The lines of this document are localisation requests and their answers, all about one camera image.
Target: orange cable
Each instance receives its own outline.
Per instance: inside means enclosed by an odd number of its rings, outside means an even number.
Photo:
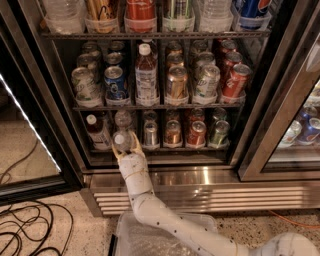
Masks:
[[[289,223],[291,223],[293,225],[304,227],[304,228],[310,228],[310,229],[318,229],[318,228],[320,229],[320,225],[307,225],[307,224],[295,222],[295,221],[290,220],[290,219],[288,219],[288,218],[286,218],[286,217],[284,217],[284,216],[282,216],[282,215],[280,215],[278,213],[275,213],[274,211],[269,210],[269,212],[272,213],[273,215],[277,216],[278,218],[280,218],[280,219],[282,219],[284,221],[287,221],[287,222],[289,222]]]

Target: refrigerator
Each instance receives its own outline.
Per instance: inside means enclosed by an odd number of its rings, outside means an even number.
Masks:
[[[183,212],[238,211],[261,209],[316,208],[320,190],[316,140],[311,145],[281,148],[280,141],[300,109],[308,107],[309,95],[319,80],[320,3],[272,1],[272,19],[263,30],[199,32],[199,12],[194,2],[195,28],[186,32],[164,32],[162,1],[157,2],[157,29],[149,33],[128,33],[121,11],[119,31],[110,34],[60,34],[43,26],[46,15],[39,0],[1,1],[2,87],[20,103],[27,123],[41,139],[57,173],[47,177],[5,184],[2,204],[80,190],[94,216],[118,215],[130,208],[125,182],[111,149],[97,150],[87,133],[85,117],[107,113],[113,120],[119,110],[136,118],[137,135],[144,111],[159,116],[160,146],[145,148],[155,193],[169,207]],[[124,11],[120,1],[118,10]],[[166,104],[163,91],[153,106],[131,104],[86,108],[76,102],[71,73],[82,45],[96,41],[100,46],[118,40],[136,58],[137,41],[154,39],[159,49],[159,84],[164,79],[164,49],[171,40],[180,40],[186,52],[194,40],[233,39],[252,69],[245,101],[238,103]],[[134,72],[128,84],[134,88]],[[165,147],[163,119],[167,109],[202,108],[206,118],[215,108],[228,113],[231,129],[228,143],[221,148],[204,146]]]

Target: led light strip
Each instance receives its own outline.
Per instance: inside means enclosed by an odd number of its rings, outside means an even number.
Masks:
[[[26,113],[23,111],[20,103],[17,101],[16,97],[13,95],[11,89],[9,88],[9,86],[7,85],[6,81],[3,79],[1,73],[0,73],[0,80],[2,81],[2,84],[4,85],[4,88],[7,90],[7,92],[9,93],[9,95],[11,96],[11,98],[13,99],[14,103],[16,104],[16,106],[19,108],[19,110],[21,111],[23,117],[25,118],[25,120],[28,122],[30,128],[34,131],[36,137],[39,139],[39,141],[41,142],[41,145],[43,146],[43,148],[47,151],[47,154],[49,155],[49,157],[51,158],[52,162],[55,164],[57,170],[59,172],[61,172],[61,168],[59,167],[59,165],[57,164],[57,162],[54,160],[54,158],[52,157],[50,151],[48,150],[47,146],[44,144],[44,142],[42,141],[41,137],[39,136],[39,134],[37,133],[36,129],[34,128],[34,126],[32,125],[32,123],[30,122],[28,116],[26,115]]]

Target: cable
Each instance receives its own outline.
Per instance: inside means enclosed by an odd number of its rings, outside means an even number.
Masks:
[[[34,152],[34,150],[36,149],[37,145],[38,145],[38,140],[36,140],[35,145],[33,146],[33,148],[31,149],[31,151],[30,151],[26,156],[24,156],[23,158],[21,158],[21,159],[18,160],[17,162],[13,163],[11,166],[9,166],[9,168],[7,168],[3,173],[1,173],[1,176],[0,176],[0,185],[1,185],[1,184],[7,184],[7,183],[11,180],[11,175],[9,174],[9,172],[11,171],[11,169],[13,169],[15,166],[17,166],[18,164],[20,164],[22,161],[26,160],[26,159]],[[2,183],[3,178],[4,178],[6,175],[9,176],[9,179],[8,179],[5,183]]]
[[[299,222],[296,222],[296,221],[293,221],[293,220],[290,220],[274,211],[271,211],[269,210],[269,212],[275,216],[277,216],[278,218],[284,220],[284,221],[287,221],[293,225],[296,225],[296,226],[300,226],[300,227],[304,227],[304,228],[310,228],[310,229],[320,229],[320,225],[308,225],[308,224],[304,224],[304,223],[299,223]]]
[[[7,244],[5,244],[4,248],[0,249],[0,255],[4,255],[4,253],[8,250],[9,246],[12,245],[13,241],[16,241],[15,243],[16,248],[12,250],[12,254],[11,254],[12,256],[18,256],[20,252],[22,252],[23,245],[24,245],[23,242],[25,241],[39,243],[36,249],[34,249],[30,254],[28,254],[30,256],[46,255],[48,251],[55,252],[58,256],[62,256],[65,253],[68,243],[70,242],[71,235],[73,232],[73,226],[74,226],[74,219],[71,212],[67,208],[59,204],[45,204],[40,201],[34,201],[33,203],[36,203],[36,204],[21,207],[21,208],[15,208],[15,209],[13,209],[13,206],[10,206],[8,209],[0,212],[0,218],[8,217],[9,215],[11,215],[11,217],[14,218],[14,220],[7,220],[3,223],[0,223],[0,229],[4,226],[7,229],[11,226],[14,229],[17,228],[16,232],[8,232],[6,230],[5,232],[0,233],[0,237],[12,236],[11,240],[7,242]],[[50,245],[42,248],[44,243],[47,241],[48,237],[52,236],[52,231],[53,231],[52,228],[53,228],[53,225],[56,223],[54,219],[54,211],[53,211],[54,208],[61,208],[70,216],[70,229],[61,251]],[[17,214],[26,216],[26,211],[28,211],[28,213],[30,212],[32,213],[32,216],[30,216],[28,219],[24,220],[17,216]],[[29,229],[30,227],[32,227],[32,225],[36,225],[39,223],[46,224],[46,227],[44,227],[45,234],[38,239],[31,238],[27,234],[26,228]]]

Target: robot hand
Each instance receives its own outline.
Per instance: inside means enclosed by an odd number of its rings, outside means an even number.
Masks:
[[[299,234],[280,234],[258,249],[249,249],[181,218],[155,196],[139,140],[133,132],[129,133],[133,138],[130,154],[119,153],[113,145],[112,149],[127,185],[133,213],[140,223],[168,231],[203,256],[320,256],[316,247]]]

